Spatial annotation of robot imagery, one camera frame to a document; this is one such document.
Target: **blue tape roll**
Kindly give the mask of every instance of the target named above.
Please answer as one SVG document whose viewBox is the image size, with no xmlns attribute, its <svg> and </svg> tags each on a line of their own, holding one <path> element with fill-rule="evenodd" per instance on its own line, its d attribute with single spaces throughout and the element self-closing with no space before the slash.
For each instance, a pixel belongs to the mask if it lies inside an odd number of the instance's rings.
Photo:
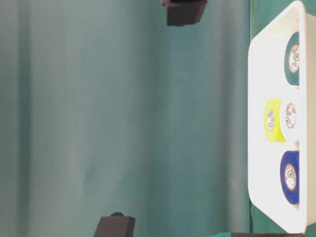
<svg viewBox="0 0 316 237">
<path fill-rule="evenodd" d="M 299 204 L 300 202 L 299 155 L 299 151 L 287 151 L 281 160 L 282 189 L 290 204 Z"/>
<path fill-rule="evenodd" d="M 299 33 L 295 32 L 287 43 L 284 57 L 284 72 L 287 82 L 299 85 L 300 74 L 300 46 Z"/>
</svg>

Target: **tape label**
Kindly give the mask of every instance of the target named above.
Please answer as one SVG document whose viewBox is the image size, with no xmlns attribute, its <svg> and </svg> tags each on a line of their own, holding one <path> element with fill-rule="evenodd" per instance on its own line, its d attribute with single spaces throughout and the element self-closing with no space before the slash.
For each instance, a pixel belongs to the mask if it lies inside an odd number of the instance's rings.
<svg viewBox="0 0 316 237">
<path fill-rule="evenodd" d="M 289 190 L 296 188 L 296 172 L 291 164 L 288 164 L 285 168 L 285 182 Z"/>
<path fill-rule="evenodd" d="M 267 119 L 268 119 L 268 130 L 272 131 L 273 128 L 275 127 L 275 115 L 272 110 L 269 111 Z"/>
<path fill-rule="evenodd" d="M 290 51 L 288 65 L 292 73 L 297 72 L 300 67 L 300 46 L 294 45 Z"/>
<path fill-rule="evenodd" d="M 289 103 L 285 109 L 285 124 L 288 128 L 293 128 L 296 123 L 296 107 L 293 103 Z"/>
</svg>

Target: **electrical tape roll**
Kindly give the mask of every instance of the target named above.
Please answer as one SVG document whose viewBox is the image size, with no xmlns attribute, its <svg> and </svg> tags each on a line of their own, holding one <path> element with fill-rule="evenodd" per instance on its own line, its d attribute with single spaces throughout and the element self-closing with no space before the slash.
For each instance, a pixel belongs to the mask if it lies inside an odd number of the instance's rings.
<svg viewBox="0 0 316 237">
<path fill-rule="evenodd" d="M 284 153 L 280 165 L 280 179 L 285 198 L 290 204 L 300 202 L 299 151 Z"/>
<path fill-rule="evenodd" d="M 300 100 L 299 90 L 291 98 L 282 99 L 280 108 L 281 131 L 287 142 L 296 142 L 300 137 Z"/>
<path fill-rule="evenodd" d="M 264 129 L 269 142 L 296 142 L 300 136 L 299 91 L 291 99 L 269 99 L 265 107 Z"/>
<path fill-rule="evenodd" d="M 299 85 L 300 46 L 298 32 L 295 32 L 287 43 L 284 57 L 284 72 L 289 84 Z"/>
<path fill-rule="evenodd" d="M 269 99 L 264 116 L 264 129 L 269 142 L 285 142 L 280 124 L 281 99 Z"/>
</svg>

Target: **yellow tape roll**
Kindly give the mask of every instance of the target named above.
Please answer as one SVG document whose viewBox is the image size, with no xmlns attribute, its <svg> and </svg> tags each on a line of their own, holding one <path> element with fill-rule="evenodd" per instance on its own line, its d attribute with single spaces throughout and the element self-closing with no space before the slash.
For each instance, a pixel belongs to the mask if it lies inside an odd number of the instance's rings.
<svg viewBox="0 0 316 237">
<path fill-rule="evenodd" d="M 266 104 L 264 127 L 269 142 L 285 142 L 280 124 L 281 99 L 269 99 Z"/>
</svg>

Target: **teal curtain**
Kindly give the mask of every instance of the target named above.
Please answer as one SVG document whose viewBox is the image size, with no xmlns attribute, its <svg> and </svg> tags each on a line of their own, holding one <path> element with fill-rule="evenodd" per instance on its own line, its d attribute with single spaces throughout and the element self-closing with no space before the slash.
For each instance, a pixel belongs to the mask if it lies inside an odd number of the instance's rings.
<svg viewBox="0 0 316 237">
<path fill-rule="evenodd" d="M 248 46 L 244 0 L 0 1 L 0 235 L 248 232 Z"/>
</svg>

